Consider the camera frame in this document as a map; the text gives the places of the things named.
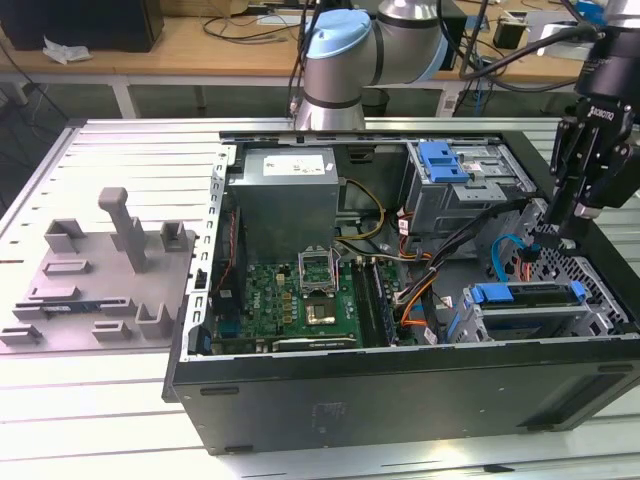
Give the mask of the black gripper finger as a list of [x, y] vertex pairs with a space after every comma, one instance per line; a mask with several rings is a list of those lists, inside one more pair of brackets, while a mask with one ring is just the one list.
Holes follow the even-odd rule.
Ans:
[[583, 239], [605, 207], [621, 207], [639, 189], [639, 146], [619, 143], [586, 162], [573, 189], [560, 236]]
[[550, 173], [555, 178], [553, 198], [547, 207], [547, 223], [566, 235], [575, 209], [581, 175], [581, 159], [576, 156], [582, 127], [577, 118], [563, 118], [558, 124], [552, 151]]

